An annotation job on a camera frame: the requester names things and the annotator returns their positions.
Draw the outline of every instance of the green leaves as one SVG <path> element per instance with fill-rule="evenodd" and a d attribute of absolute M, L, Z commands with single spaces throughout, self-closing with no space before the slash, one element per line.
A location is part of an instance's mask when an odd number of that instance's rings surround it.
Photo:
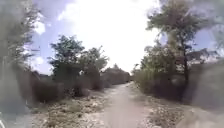
<path fill-rule="evenodd" d="M 56 52 L 50 61 L 56 81 L 73 83 L 82 74 L 99 74 L 107 64 L 108 58 L 102 55 L 102 47 L 86 51 L 74 36 L 60 36 L 58 43 L 51 44 L 51 47 Z"/>

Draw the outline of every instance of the vegetation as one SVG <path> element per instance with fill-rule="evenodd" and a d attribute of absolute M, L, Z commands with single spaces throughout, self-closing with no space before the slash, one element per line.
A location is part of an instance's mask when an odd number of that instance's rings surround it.
<path fill-rule="evenodd" d="M 87 95 L 90 89 L 102 90 L 129 82 L 129 73 L 118 66 L 105 69 L 108 57 L 103 55 L 102 47 L 85 50 L 75 37 L 66 36 L 60 36 L 58 42 L 51 46 L 55 50 L 55 57 L 49 61 L 53 66 L 51 76 L 30 68 L 15 67 L 23 98 L 27 101 L 58 101 L 65 97 Z"/>
<path fill-rule="evenodd" d="M 147 29 L 158 28 L 168 41 L 165 45 L 157 41 L 154 47 L 146 47 L 147 55 L 140 69 L 133 71 L 135 81 L 147 93 L 181 100 L 189 84 L 190 62 L 201 61 L 202 55 L 208 55 L 206 49 L 194 51 L 191 41 L 209 21 L 191 11 L 187 2 L 174 0 L 148 19 Z"/>

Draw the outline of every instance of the roadside bush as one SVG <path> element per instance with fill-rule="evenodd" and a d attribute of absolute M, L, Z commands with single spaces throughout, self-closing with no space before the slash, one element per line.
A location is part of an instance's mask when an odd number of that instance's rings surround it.
<path fill-rule="evenodd" d="M 146 94 L 170 100 L 181 100 L 185 85 L 172 52 L 161 44 L 147 47 L 140 69 L 133 71 L 134 81 Z"/>
<path fill-rule="evenodd" d="M 104 87 L 111 87 L 112 85 L 125 84 L 131 81 L 130 74 L 118 67 L 107 68 L 101 74 L 101 81 Z"/>

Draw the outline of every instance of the tree trunk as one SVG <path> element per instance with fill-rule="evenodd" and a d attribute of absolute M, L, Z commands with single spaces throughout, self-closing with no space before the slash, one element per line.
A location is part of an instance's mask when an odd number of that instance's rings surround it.
<path fill-rule="evenodd" d="M 181 42 L 183 47 L 183 56 L 184 56 L 184 78 L 185 78 L 185 85 L 187 86 L 189 83 L 189 72 L 188 72 L 188 65 L 187 65 L 187 56 L 186 56 L 186 48 L 184 42 Z"/>

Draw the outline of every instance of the foliage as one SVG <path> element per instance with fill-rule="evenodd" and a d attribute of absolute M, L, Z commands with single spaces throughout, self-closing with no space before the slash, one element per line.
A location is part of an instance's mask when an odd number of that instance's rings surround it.
<path fill-rule="evenodd" d="M 191 50 L 190 41 L 202 28 L 209 25 L 209 21 L 200 14 L 193 12 L 185 1 L 170 0 L 163 5 L 161 12 L 148 16 L 148 29 L 158 28 L 169 35 L 168 44 L 183 59 L 185 84 L 189 81 L 189 72 L 186 54 Z"/>
<path fill-rule="evenodd" d="M 102 47 L 85 50 L 74 37 L 61 36 L 52 48 L 56 51 L 50 61 L 54 67 L 53 80 L 66 86 L 65 93 L 77 96 L 83 95 L 84 88 L 102 89 L 100 72 L 108 60 Z"/>
<path fill-rule="evenodd" d="M 107 65 L 108 58 L 102 55 L 101 48 L 91 48 L 84 51 L 79 58 L 82 67 L 82 73 L 91 83 L 91 88 L 95 90 L 102 89 L 100 82 L 100 72 Z"/>
<path fill-rule="evenodd" d="M 101 79 L 105 87 L 111 87 L 112 85 L 124 84 L 131 80 L 130 74 L 123 71 L 117 64 L 113 68 L 107 68 L 101 74 Z"/>
<path fill-rule="evenodd" d="M 147 94 L 176 99 L 180 97 L 181 83 L 175 82 L 179 74 L 175 56 L 167 45 L 157 43 L 146 47 L 146 55 L 141 61 L 140 69 L 133 70 L 134 80 Z"/>

